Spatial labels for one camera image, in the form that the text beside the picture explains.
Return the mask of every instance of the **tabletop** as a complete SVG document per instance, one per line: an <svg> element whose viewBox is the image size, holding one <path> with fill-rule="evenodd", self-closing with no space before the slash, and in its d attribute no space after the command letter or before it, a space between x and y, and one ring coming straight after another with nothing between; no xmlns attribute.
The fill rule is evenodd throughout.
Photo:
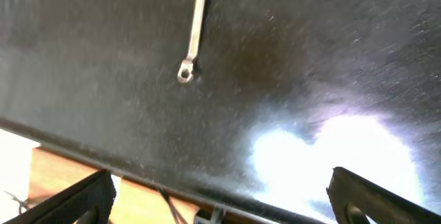
<svg viewBox="0 0 441 224"><path fill-rule="evenodd" d="M335 166L441 214L441 0L206 4L181 85L194 0L0 0L0 117L272 219L334 222Z"/></svg>

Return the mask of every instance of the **dark table surface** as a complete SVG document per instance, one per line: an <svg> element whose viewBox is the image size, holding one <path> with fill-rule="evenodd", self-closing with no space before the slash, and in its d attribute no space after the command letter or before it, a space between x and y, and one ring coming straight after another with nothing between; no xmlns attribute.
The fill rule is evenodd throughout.
<svg viewBox="0 0 441 224"><path fill-rule="evenodd" d="M332 222L344 166L441 214L441 0L0 0L0 114L146 183Z"/></svg>

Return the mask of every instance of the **metal wrench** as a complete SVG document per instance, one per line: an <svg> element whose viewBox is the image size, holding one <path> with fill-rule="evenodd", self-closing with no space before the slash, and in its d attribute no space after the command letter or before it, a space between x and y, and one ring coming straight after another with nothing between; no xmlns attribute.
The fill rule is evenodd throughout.
<svg viewBox="0 0 441 224"><path fill-rule="evenodd" d="M194 4L192 33L188 45L187 57L182 61L178 71L178 82L188 83L193 79L194 61L198 56L199 40L201 39L202 20L204 14L205 0L196 0Z"/></svg>

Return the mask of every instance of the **ring end of wrench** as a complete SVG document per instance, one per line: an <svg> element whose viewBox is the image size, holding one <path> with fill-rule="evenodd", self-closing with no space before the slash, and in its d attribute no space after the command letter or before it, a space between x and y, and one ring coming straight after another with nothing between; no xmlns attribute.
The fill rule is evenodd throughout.
<svg viewBox="0 0 441 224"><path fill-rule="evenodd" d="M192 60L184 59L182 61L177 76L179 83L188 83L194 78L193 67L194 64Z"/></svg>

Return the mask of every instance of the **combination wrench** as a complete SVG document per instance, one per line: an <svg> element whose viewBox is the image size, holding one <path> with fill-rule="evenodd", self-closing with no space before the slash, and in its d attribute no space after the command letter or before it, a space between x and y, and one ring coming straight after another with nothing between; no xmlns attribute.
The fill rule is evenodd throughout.
<svg viewBox="0 0 441 224"><path fill-rule="evenodd" d="M192 31L190 34L190 42L188 45L187 56L182 60L178 71L178 82L188 83L194 75L194 63L198 56L199 41L201 39L202 21L204 15L205 0L196 0L194 3L194 13L192 22Z"/></svg>

